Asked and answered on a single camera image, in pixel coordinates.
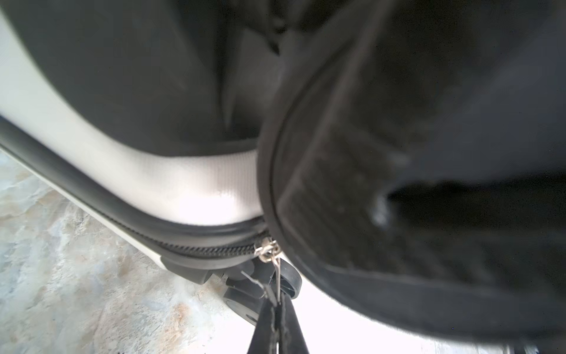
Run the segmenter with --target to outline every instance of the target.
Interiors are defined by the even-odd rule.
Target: rubber trim
[[[265,230],[263,217],[219,226],[172,223],[137,210],[78,171],[41,143],[0,117],[0,146],[78,199],[148,240],[187,247],[217,247],[254,237]]]
[[[237,266],[238,264],[247,261],[247,259],[252,258],[253,255],[242,255],[242,257],[229,257],[229,258],[199,258],[198,256],[195,257],[187,257],[184,255],[179,255],[176,253],[172,253],[163,249],[162,247],[158,246],[156,242],[151,241],[141,235],[136,234],[132,230],[127,229],[124,225],[117,223],[115,220],[110,219],[107,215],[102,214],[100,211],[95,210],[90,205],[84,203],[76,196],[69,193],[63,187],[57,185],[53,181],[47,179],[47,177],[43,176],[38,171],[34,170],[31,166],[29,166],[25,161],[18,158],[9,150],[0,146],[0,152],[5,153],[7,156],[14,159],[20,165],[22,165],[25,169],[32,172],[36,177],[38,177],[41,181],[44,181],[48,184],[51,188],[61,193],[65,198],[72,201],[78,207],[83,209],[86,213],[90,214],[93,218],[101,222],[104,226],[108,227],[111,231],[116,233],[118,236],[124,238],[128,243],[132,246],[140,250],[142,253],[147,255],[158,265],[159,268],[166,269],[164,265],[164,261],[171,261],[172,263],[178,265],[179,267],[183,268],[191,268],[197,270],[214,270],[214,269],[223,269],[228,267]]]

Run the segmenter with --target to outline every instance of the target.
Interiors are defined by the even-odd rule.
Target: metal zipper slider
[[[277,302],[281,302],[281,260],[279,259],[279,254],[281,253],[281,248],[277,241],[273,240],[271,237],[265,237],[261,240],[261,244],[256,247],[255,255],[260,261],[264,263],[272,262],[275,267],[275,291]]]
[[[271,237],[264,237],[256,245],[254,255],[263,263],[269,263],[271,262],[271,255],[278,256],[280,253],[281,248],[277,241]]]

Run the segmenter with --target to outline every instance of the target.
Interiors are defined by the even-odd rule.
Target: stone floor
[[[0,153],[0,353],[245,353],[254,328]],[[311,353],[495,354],[373,322],[305,281]]]

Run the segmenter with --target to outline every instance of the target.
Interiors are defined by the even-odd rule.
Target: black wheel
[[[275,289],[275,268],[273,264],[263,263],[257,258],[253,260],[253,263],[254,272],[251,277],[263,284],[269,284]],[[291,298],[297,298],[302,284],[301,275],[295,267],[281,260],[281,291]],[[234,312],[255,326],[265,301],[263,290],[248,279],[235,280],[229,278],[226,285],[228,290],[224,293],[224,302]]]
[[[281,260],[281,291],[285,292],[291,298],[297,298],[301,292],[303,279],[299,272],[290,263]]]
[[[254,326],[258,322],[263,301],[263,298],[251,297],[234,288],[228,288],[224,293],[224,302],[228,307]]]

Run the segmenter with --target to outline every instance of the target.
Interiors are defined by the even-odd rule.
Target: black rubber edge
[[[177,246],[216,247],[246,240],[265,230],[262,217],[209,227],[172,223],[141,212],[3,117],[0,117],[0,146],[93,209],[149,240]]]
[[[303,60],[297,62],[295,70],[290,70],[291,73],[286,81],[281,85],[279,92],[276,95],[276,101],[273,107],[277,108],[280,115],[287,115],[293,110],[293,106],[297,103],[297,97],[302,95],[297,92],[304,92],[308,89],[310,84],[315,80],[316,73],[324,69],[328,64],[327,60],[336,55],[336,53],[344,50],[354,40],[356,31],[362,28],[363,23],[358,23],[356,26],[350,26],[351,32],[344,31],[344,23],[351,22],[351,18],[360,18],[362,14],[371,9],[371,1],[356,1],[335,14],[325,26],[323,26],[311,39],[310,46],[304,52]],[[326,43],[332,40],[334,42],[343,43],[342,46],[327,46]],[[312,58],[323,58],[322,61],[314,61]],[[303,260],[309,259],[317,264],[315,256],[309,254],[304,249],[291,247],[286,240],[286,236],[282,231],[281,222],[277,216],[275,199],[273,196],[273,185],[271,183],[273,174],[272,158],[275,155],[277,141],[280,132],[284,129],[286,120],[271,119],[272,122],[264,124],[261,129],[261,134],[258,140],[258,190],[261,200],[261,206],[264,210],[264,218],[269,225],[269,230],[275,240],[281,245],[282,250],[287,257],[291,260],[293,265],[304,274],[311,282],[318,288],[322,289],[325,293],[339,300],[342,304],[360,312],[365,313],[363,309],[358,306],[350,305],[348,299],[341,296],[335,291],[331,284],[327,283],[324,279],[319,277],[319,270],[313,269],[307,265]]]
[[[303,278],[291,264],[281,260],[281,291],[287,293],[291,299],[297,298],[303,286]]]

